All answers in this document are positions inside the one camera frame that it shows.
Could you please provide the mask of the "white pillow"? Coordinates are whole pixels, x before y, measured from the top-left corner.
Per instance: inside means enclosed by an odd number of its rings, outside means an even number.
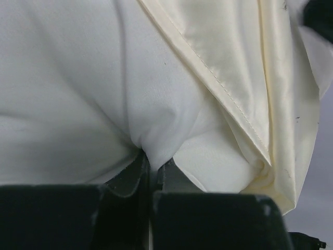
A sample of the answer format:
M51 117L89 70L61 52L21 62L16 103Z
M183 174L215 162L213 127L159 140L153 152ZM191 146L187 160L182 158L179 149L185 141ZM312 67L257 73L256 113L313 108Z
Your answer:
M136 1L1 1L1 184L103 183L140 150L208 192L256 175Z

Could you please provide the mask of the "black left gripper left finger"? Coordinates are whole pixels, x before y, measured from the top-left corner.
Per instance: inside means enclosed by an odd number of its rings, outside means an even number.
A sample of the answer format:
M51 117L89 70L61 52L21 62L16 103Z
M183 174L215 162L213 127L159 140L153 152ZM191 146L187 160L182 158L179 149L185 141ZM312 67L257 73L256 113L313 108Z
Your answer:
M103 184L1 186L1 249L144 249L144 153Z

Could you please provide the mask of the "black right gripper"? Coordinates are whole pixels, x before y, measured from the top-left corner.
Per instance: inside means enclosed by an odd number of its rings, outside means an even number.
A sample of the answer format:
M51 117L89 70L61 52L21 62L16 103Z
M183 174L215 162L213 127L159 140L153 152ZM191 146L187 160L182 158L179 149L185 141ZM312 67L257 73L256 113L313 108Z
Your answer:
M301 23L332 43L332 0L310 0L302 8Z

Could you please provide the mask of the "cream satin pillowcase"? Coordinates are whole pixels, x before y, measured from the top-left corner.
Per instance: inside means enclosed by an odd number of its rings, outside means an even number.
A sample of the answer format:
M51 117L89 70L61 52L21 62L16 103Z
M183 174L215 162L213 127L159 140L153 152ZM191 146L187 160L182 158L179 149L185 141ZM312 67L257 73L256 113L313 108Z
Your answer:
M141 1L209 91L216 129L192 132L176 165L200 190L298 202L332 83L332 46L302 27L305 1Z

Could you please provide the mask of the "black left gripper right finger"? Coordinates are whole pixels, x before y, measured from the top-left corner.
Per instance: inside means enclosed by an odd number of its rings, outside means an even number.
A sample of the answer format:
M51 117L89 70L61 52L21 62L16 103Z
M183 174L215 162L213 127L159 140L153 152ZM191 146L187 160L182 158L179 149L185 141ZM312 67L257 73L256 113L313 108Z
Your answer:
M205 193L172 159L157 172L152 234L154 249L293 249L272 199Z

